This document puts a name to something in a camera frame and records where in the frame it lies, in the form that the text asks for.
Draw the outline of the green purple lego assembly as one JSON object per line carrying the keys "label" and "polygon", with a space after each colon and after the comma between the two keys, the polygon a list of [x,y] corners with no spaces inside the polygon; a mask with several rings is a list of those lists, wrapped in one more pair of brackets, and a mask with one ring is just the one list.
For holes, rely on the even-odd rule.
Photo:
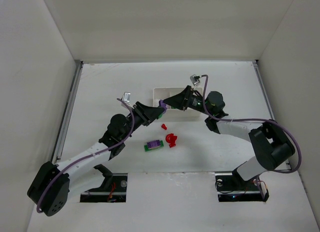
{"label": "green purple lego assembly", "polygon": [[167,111],[167,105],[166,103],[163,101],[163,100],[159,100],[159,107],[162,107],[163,108],[163,112],[159,115],[158,119],[160,119]]}

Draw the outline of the green plate purple brick lego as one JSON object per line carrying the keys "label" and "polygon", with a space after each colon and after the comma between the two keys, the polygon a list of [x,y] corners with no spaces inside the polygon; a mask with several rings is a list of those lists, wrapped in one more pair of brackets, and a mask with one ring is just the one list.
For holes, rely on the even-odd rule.
{"label": "green plate purple brick lego", "polygon": [[157,150],[164,147],[164,143],[162,140],[153,140],[149,141],[144,145],[145,152],[149,152],[152,150]]}

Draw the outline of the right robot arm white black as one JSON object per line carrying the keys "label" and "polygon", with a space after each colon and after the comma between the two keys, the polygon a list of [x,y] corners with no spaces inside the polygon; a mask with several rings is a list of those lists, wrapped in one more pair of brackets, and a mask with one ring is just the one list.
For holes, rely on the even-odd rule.
{"label": "right robot arm white black", "polygon": [[203,97],[199,91],[186,86],[167,92],[163,102],[171,109],[207,114],[204,122],[209,131],[229,135],[250,146],[250,155],[232,171],[231,178],[237,186],[244,186],[264,172],[276,170],[295,153],[294,145],[274,121],[232,121],[224,111],[225,102],[220,92],[212,91]]}

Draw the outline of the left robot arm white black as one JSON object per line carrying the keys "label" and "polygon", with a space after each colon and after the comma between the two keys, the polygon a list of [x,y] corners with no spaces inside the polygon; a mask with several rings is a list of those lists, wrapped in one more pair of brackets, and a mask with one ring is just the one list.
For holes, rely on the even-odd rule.
{"label": "left robot arm white black", "polygon": [[38,213],[55,215],[68,200],[70,186],[92,168],[116,157],[125,147],[125,141],[140,126],[149,126],[166,109],[162,105],[146,106],[136,102],[127,107],[129,114],[115,114],[106,132],[90,148],[63,162],[45,162],[38,170],[28,191]]}

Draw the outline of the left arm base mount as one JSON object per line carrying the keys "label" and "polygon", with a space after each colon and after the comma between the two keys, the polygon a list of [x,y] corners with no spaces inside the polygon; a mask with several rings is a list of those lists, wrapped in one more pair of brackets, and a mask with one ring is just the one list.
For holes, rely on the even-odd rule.
{"label": "left arm base mount", "polygon": [[128,174],[112,173],[104,165],[94,167],[103,176],[103,181],[80,195],[82,203],[124,203],[127,199]]}

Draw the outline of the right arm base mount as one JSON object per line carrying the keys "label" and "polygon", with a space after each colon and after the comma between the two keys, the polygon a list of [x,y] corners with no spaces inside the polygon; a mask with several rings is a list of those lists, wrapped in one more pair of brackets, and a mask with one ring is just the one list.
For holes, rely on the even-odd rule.
{"label": "right arm base mount", "polygon": [[214,186],[219,202],[267,202],[270,196],[266,183],[258,176],[237,184],[231,173],[216,173]]}

